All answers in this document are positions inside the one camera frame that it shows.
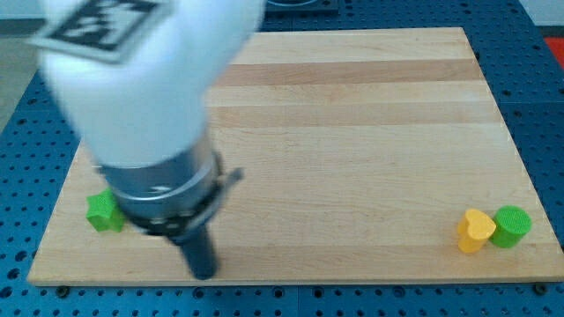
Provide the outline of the grey metal wrist flange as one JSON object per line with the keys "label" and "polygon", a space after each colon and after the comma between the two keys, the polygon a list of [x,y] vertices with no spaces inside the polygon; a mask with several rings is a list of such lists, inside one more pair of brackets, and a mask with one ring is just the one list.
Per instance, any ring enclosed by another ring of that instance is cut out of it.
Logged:
{"label": "grey metal wrist flange", "polygon": [[102,166],[122,214],[149,235],[182,236],[221,208],[243,169],[223,169],[207,132],[186,150],[148,167]]}

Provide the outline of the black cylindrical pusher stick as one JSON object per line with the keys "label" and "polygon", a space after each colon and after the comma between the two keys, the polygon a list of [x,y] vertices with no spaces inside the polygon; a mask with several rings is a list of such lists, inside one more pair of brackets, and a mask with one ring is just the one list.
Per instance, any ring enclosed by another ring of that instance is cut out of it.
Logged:
{"label": "black cylindrical pusher stick", "polygon": [[212,278],[219,268],[212,237],[206,225],[170,238],[179,247],[189,265],[192,276],[198,280]]}

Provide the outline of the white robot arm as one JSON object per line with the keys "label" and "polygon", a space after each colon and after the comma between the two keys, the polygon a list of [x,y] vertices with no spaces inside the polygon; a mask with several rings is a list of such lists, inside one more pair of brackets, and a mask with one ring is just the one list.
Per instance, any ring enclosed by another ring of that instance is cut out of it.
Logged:
{"label": "white robot arm", "polygon": [[225,173],[204,96],[263,21],[264,0],[44,1],[44,78],[124,216],[212,277],[206,225],[241,170]]}

